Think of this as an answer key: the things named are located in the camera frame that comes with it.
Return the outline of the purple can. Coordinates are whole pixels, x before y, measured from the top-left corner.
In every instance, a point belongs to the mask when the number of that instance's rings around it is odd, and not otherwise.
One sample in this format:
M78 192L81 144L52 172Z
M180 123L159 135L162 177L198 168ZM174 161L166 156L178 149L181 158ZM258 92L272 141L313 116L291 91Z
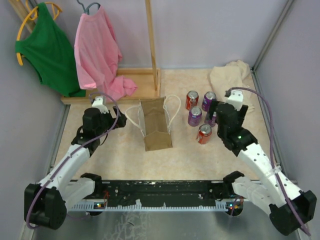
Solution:
M203 111L207 112L210 108L212 101L217 99L216 94L213 91L208 91L204 94L201 108Z
M188 124L192 127L196 127L200 124L202 118L202 110L198 106L194 106L189 110Z
M204 123L210 125L212 128L216 125L212 124L212 117L209 117L209 112L207 112L206 117L204 119Z

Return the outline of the red can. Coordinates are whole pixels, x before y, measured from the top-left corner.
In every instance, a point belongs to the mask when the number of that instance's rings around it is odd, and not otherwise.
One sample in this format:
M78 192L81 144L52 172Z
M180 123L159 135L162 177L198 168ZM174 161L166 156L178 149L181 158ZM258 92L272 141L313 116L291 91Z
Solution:
M212 135L212 127L209 124L202 124L198 129L197 141L199 144L207 144Z
M195 90L190 90L186 94L186 100L185 100L185 108L187 110L190 110L193 107L196 107L198 105L199 100L199 94Z

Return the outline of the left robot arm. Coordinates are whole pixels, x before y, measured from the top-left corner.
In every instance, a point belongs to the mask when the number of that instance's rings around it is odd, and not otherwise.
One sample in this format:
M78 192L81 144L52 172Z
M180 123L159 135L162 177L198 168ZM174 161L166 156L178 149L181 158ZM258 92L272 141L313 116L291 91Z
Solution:
M100 139L109 132L123 128L127 118L115 105L115 117L106 106L90 107L84 111L82 126L77 130L64 158L38 183L30 183L24 190L24 220L31 230L37 227L58 229L71 208L83 198L101 197L104 186L100 176L86 173L70 183L80 167L101 145Z

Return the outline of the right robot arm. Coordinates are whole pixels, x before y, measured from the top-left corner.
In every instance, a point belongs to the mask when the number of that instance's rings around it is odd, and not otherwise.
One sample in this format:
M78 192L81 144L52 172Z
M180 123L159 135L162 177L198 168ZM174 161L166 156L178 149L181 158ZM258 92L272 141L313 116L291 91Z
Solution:
M229 198L237 195L264 211L273 226L284 236L302 228L313 219L317 197L303 191L288 179L268 158L254 135L242 124L248 106L236 109L227 102L214 101L209 113L216 113L217 135L224 146L258 176L254 183L243 173L234 171L223 180L223 192Z

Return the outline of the brown canvas tote bag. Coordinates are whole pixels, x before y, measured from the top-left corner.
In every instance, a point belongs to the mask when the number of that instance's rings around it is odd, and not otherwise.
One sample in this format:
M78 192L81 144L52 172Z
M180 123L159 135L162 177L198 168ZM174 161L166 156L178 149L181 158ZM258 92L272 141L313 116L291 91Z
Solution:
M170 116L167 103L172 98L177 99L178 107L173 116ZM147 152L173 147L171 126L181 105L181 99L170 94L160 98L142 99L138 105L126 109L125 117L141 132Z

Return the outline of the beige cloth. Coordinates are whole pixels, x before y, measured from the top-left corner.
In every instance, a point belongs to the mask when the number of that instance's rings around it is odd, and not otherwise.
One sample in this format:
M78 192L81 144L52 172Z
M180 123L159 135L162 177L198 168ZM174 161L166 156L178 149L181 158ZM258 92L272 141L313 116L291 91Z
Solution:
M250 66L242 60L215 66L209 74L209 81L219 101L225 99L226 91L232 87L254 89Z

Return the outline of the wooden clothes rack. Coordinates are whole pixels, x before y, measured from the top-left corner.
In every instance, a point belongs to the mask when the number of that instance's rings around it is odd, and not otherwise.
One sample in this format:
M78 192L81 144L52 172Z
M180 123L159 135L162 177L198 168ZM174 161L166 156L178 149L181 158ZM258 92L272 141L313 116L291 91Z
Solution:
M117 70L118 76L124 76L135 82L137 90L130 96L124 96L118 100L119 103L136 102L139 100L156 99L161 96L161 69L157 68L156 64L156 48L153 28L153 16L151 1L146 0L145 2L147 28L148 28L148 39L151 54L151 68L119 68ZM37 3L34 0L10 0L9 4L12 6L16 15L20 18L21 23L27 14ZM28 32L32 32L36 26L34 21L28 21L24 28Z

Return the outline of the pink shirt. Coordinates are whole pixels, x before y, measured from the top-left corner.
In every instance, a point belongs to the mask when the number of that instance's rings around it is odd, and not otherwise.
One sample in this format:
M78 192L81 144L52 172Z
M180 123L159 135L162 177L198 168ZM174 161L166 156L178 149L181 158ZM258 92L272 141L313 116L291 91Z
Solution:
M74 58L82 90L97 89L119 100L131 96L138 88L132 79L117 76L123 56L109 16L102 6L93 15L83 13L80 16L74 40Z

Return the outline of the green tank top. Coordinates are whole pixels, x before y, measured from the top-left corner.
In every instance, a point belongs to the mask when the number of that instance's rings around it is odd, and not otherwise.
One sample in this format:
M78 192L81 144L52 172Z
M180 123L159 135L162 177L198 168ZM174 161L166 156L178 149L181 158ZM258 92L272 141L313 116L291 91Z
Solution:
M67 35L53 20L51 5L38 5L38 18L32 32L23 29L15 52L21 53L35 69L41 84L64 97L85 97L77 76L74 49Z

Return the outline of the grey hanger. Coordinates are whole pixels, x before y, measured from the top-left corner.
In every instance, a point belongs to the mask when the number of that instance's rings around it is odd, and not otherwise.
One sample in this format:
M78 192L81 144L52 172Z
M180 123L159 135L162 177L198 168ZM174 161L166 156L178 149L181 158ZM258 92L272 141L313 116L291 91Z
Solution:
M76 0L76 2L77 2L79 5L81 5L83 12L84 12L85 14L87 14L87 15L90 15L90 8L91 8L92 6L95 6L95 5L96 5L98 10L99 10L99 8L101 7L101 4L98 3L98 2L92 2L92 3L90 3L88 6L85 6L82 2L80 2L80 0Z

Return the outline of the yellow hanger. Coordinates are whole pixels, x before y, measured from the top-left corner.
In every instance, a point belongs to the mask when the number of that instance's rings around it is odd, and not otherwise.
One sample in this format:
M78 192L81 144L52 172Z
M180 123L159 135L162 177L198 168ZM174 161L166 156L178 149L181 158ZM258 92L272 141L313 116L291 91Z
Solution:
M51 5L52 8L52 13L53 13L53 20L55 21L57 17L60 15L60 13L63 12L63 10L54 2L52 1L47 1L44 2L46 5ZM16 41L20 41L22 32L24 30L25 25L27 24L28 21L34 21L35 19L38 18L38 6L35 6L32 10L29 11L29 13L26 15L26 17L23 19L21 26L19 28L19 31L17 33ZM21 55L21 53L17 52L16 53L16 58L20 66L23 66L23 58L24 56Z

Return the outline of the aluminium frame rail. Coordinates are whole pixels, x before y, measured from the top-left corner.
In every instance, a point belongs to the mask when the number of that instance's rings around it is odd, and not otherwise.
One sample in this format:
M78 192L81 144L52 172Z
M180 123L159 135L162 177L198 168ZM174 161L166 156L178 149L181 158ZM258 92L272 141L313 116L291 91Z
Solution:
M280 16L278 17L275 25L272 28L272 31L270 32L265 44L263 45L263 48L262 48L260 54L258 55L256 61L254 62L254 65L251 68L252 73L257 72L257 70L259 69L262 61L266 57L269 49L271 48L274 40L276 39L283 23L286 21L288 15L290 14L295 2L296 2L295 0L287 0L285 2L284 8L281 11Z

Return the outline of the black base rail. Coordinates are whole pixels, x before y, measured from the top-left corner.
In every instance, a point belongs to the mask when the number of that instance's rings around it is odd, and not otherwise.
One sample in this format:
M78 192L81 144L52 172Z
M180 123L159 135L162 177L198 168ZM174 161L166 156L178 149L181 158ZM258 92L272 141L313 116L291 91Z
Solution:
M230 184L215 180L104 180L85 200L103 200L109 207L213 207L234 199Z

